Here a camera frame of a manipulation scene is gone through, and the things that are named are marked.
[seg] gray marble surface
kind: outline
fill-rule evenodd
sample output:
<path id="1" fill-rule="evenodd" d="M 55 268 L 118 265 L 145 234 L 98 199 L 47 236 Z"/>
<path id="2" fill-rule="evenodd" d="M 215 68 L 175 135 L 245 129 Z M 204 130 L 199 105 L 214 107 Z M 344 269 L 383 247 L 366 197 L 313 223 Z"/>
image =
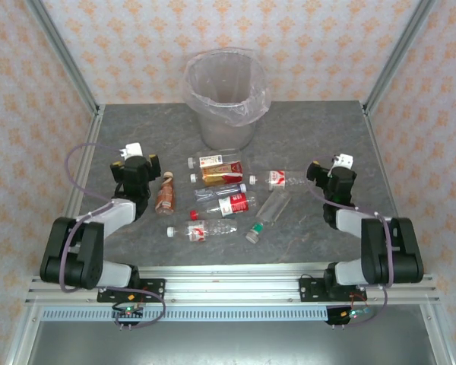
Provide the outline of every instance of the gray marble surface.
<path id="1" fill-rule="evenodd" d="M 108 105 L 98 142 L 123 148 L 139 142 L 144 155 L 159 155 L 162 170 L 174 173 L 176 212 L 158 217 L 154 212 L 160 179 L 150 184 L 152 198 L 144 215 L 105 241 L 105 258 L 134 265 L 233 265 L 278 262 L 326 262 L 359 257 L 359 240 L 332 230 L 322 218 L 322 204 L 309 193 L 293 195 L 277 223 L 257 245 L 244 233 L 254 214 L 238 214 L 235 236 L 205 243 L 173 240 L 166 228 L 189 218 L 194 207 L 191 170 L 186 159 L 207 149 L 200 138 L 194 112 L 185 104 Z M 278 102 L 258 122 L 255 137 L 243 150 L 244 171 L 304 170 L 312 157 L 351 154 L 358 173 L 353 201 L 382 214 L 392 214 L 391 201 L 378 166 L 360 105 L 356 101 Z M 109 164 L 118 160 L 111 151 L 97 148 L 87 188 L 111 196 L 115 182 Z M 269 192 L 258 192 L 263 204 Z M 103 203 L 85 197 L 81 212 Z"/>

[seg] transparent trash bag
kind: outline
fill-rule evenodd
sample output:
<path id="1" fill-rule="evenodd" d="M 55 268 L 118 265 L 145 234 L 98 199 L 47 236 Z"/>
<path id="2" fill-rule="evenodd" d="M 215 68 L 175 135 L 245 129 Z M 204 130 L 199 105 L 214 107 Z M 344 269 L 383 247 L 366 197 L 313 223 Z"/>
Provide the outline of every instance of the transparent trash bag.
<path id="1" fill-rule="evenodd" d="M 194 57 L 181 89 L 195 112 L 232 127 L 255 122 L 271 105 L 264 69 L 255 53 L 244 49 L 216 49 Z"/>

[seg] patterned wall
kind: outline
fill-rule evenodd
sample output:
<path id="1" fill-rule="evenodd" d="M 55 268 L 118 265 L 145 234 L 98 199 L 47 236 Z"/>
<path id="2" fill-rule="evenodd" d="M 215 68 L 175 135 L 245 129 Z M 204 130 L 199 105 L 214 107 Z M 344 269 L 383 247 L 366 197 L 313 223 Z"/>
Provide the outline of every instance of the patterned wall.
<path id="1" fill-rule="evenodd" d="M 364 101 L 418 0 L 44 2 L 98 103 L 168 103 L 226 46 L 257 51 L 275 100 Z"/>
<path id="2" fill-rule="evenodd" d="M 0 364 L 69 192 L 62 159 L 90 121 L 25 4 L 0 1 Z"/>
<path id="3" fill-rule="evenodd" d="M 437 1 L 372 123 L 399 212 L 456 325 L 456 0 Z"/>

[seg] trash bin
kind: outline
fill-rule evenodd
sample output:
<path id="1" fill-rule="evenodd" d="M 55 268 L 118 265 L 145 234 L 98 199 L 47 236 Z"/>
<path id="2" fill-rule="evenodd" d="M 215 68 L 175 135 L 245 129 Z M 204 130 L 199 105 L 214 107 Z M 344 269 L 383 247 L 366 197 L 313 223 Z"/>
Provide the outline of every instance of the trash bin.
<path id="1" fill-rule="evenodd" d="M 244 148 L 255 123 L 271 105 L 267 78 L 253 51 L 217 49 L 191 59 L 181 83 L 182 98 L 198 117 L 210 148 Z"/>

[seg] brown bottle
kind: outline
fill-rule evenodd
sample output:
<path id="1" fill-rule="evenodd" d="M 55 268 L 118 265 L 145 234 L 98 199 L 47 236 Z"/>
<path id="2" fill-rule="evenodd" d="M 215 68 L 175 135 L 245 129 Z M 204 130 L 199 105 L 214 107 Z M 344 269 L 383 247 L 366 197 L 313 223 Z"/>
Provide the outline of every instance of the brown bottle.
<path id="1" fill-rule="evenodd" d="M 171 215 L 174 213 L 174 175 L 171 172 L 164 173 L 162 186 L 157 193 L 155 212 L 158 215 Z"/>

